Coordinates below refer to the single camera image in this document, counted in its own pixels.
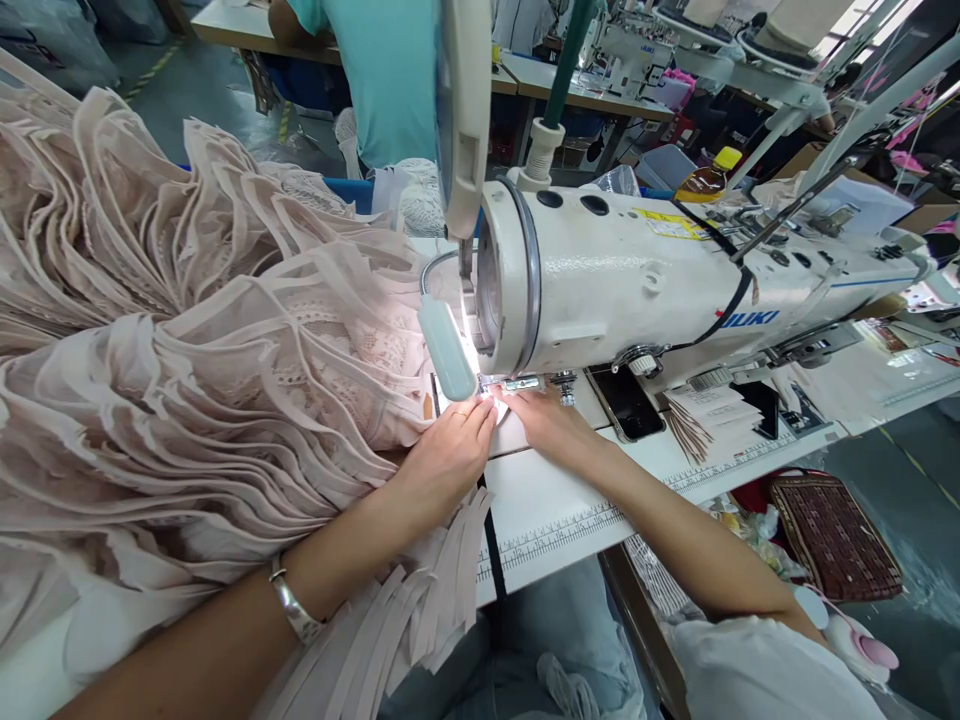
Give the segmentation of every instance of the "yellow floor line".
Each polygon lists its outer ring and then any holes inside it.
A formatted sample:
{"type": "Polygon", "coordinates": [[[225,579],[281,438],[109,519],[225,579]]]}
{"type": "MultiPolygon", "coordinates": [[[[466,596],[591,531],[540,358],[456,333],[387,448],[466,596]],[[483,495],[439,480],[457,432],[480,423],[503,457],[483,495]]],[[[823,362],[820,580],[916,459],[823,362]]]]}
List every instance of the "yellow floor line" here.
{"type": "Polygon", "coordinates": [[[938,488],[940,488],[940,492],[942,492],[942,493],[944,494],[944,497],[946,497],[947,500],[949,500],[957,510],[960,510],[960,502],[957,502],[957,499],[956,499],[953,495],[951,495],[951,494],[950,494],[950,491],[947,490],[943,485],[941,485],[941,484],[938,483],[936,480],[934,480],[932,477],[930,477],[929,475],[927,475],[927,472],[923,469],[923,467],[920,465],[920,463],[917,461],[917,459],[916,459],[913,455],[911,455],[910,453],[908,453],[906,450],[904,450],[902,447],[900,447],[900,444],[897,443],[897,441],[893,439],[893,437],[890,435],[890,433],[887,432],[887,429],[886,429],[885,427],[883,427],[883,426],[881,425],[881,426],[880,426],[879,428],[877,428],[877,429],[883,434],[883,436],[884,436],[887,440],[889,440],[891,443],[893,443],[893,445],[894,445],[900,452],[902,452],[904,455],[907,456],[907,460],[909,460],[911,463],[913,463],[913,466],[914,466],[917,470],[920,471],[920,474],[921,474],[921,475],[923,475],[925,478],[927,478],[927,480],[929,480],[929,481],[932,482],[934,485],[936,485],[938,488]]]}
{"type": "Polygon", "coordinates": [[[283,103],[283,114],[280,116],[280,132],[277,134],[277,140],[283,145],[287,141],[287,130],[290,128],[290,109],[293,107],[289,102],[283,103]]]}
{"type": "Polygon", "coordinates": [[[173,45],[170,46],[170,49],[163,54],[163,57],[157,61],[157,64],[152,68],[147,70],[143,75],[141,75],[137,82],[134,83],[134,86],[130,88],[126,95],[123,96],[123,101],[129,103],[137,95],[143,92],[143,89],[150,84],[150,81],[156,77],[157,73],[163,70],[164,66],[170,62],[170,58],[177,54],[177,50],[183,45],[184,38],[178,37],[173,41],[173,45]]]}

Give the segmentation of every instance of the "phone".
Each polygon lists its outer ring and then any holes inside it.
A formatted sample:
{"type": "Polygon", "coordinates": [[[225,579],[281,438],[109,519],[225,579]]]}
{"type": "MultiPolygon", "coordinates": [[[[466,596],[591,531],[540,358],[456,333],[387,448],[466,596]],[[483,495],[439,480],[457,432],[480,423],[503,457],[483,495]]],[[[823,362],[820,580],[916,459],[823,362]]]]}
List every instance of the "phone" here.
{"type": "Polygon", "coordinates": [[[763,419],[754,432],[768,440],[776,440],[779,435],[777,421],[780,418],[780,395],[772,387],[762,382],[749,382],[742,385],[731,385],[734,390],[743,395],[748,405],[753,405],[760,411],[763,419]]]}
{"type": "Polygon", "coordinates": [[[626,368],[614,373],[609,365],[591,365],[586,376],[622,442],[636,442],[666,429],[646,391],[626,368]]]}

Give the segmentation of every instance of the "warning sticker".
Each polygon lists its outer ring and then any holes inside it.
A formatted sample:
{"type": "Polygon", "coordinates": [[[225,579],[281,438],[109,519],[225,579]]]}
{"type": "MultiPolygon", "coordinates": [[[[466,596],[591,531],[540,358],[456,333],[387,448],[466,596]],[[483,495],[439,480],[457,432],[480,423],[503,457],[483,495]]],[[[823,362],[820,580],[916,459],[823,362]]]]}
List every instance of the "warning sticker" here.
{"type": "Polygon", "coordinates": [[[649,210],[633,208],[647,219],[650,229],[663,237],[675,237],[683,240],[709,240],[710,233],[684,215],[668,215],[649,210]]]}

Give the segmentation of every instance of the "juki logo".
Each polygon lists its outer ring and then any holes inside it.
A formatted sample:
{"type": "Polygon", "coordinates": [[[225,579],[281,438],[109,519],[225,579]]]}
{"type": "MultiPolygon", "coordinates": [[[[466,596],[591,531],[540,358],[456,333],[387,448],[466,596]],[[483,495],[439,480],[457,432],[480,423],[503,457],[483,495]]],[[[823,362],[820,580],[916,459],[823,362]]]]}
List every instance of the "juki logo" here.
{"type": "MultiPolygon", "coordinates": [[[[780,314],[779,310],[770,310],[765,313],[734,313],[723,324],[723,327],[746,327],[747,325],[769,325],[780,314]]],[[[717,310],[717,317],[722,317],[723,311],[717,310]]]]}

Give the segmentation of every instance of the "woman in teal shirt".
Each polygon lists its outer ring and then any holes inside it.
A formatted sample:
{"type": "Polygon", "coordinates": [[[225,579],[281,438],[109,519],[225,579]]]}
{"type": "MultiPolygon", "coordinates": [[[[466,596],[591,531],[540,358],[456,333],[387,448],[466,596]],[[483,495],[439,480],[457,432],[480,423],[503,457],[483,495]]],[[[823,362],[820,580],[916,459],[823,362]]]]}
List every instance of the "woman in teal shirt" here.
{"type": "Polygon", "coordinates": [[[380,168],[437,159],[437,3],[434,0],[274,0],[280,45],[317,49],[332,38],[357,116],[360,159],[380,168]]]}

